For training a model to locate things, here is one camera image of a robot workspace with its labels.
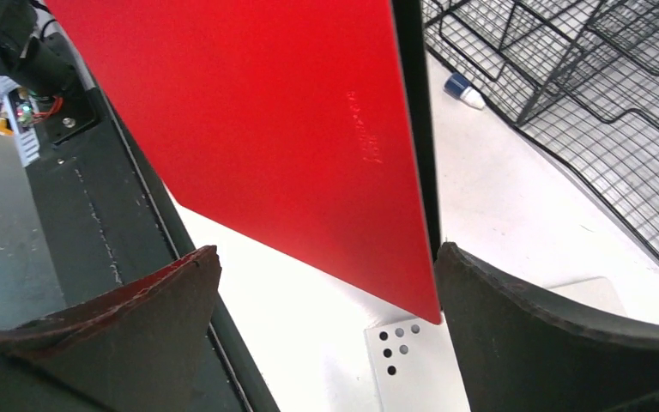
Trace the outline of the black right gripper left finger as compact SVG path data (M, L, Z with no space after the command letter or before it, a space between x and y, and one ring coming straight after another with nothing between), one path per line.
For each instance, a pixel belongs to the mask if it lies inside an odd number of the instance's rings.
M217 300L204 246L142 279L0 330L0 411L185 411Z

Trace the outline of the red notebook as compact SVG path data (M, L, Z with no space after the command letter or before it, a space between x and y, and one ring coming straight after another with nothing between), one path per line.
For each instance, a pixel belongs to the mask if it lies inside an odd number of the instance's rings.
M419 2L49 8L182 206L440 322Z

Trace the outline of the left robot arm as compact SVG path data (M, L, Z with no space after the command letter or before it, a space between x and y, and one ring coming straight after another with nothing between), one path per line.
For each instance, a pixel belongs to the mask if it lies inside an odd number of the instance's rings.
M79 82L74 65L35 35L38 1L0 1L0 76L7 76L40 98L64 97Z

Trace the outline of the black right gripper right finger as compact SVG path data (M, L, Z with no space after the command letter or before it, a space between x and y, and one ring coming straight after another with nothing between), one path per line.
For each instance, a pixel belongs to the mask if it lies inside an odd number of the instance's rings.
M435 276L473 411L659 411L659 324L578 303L452 242Z

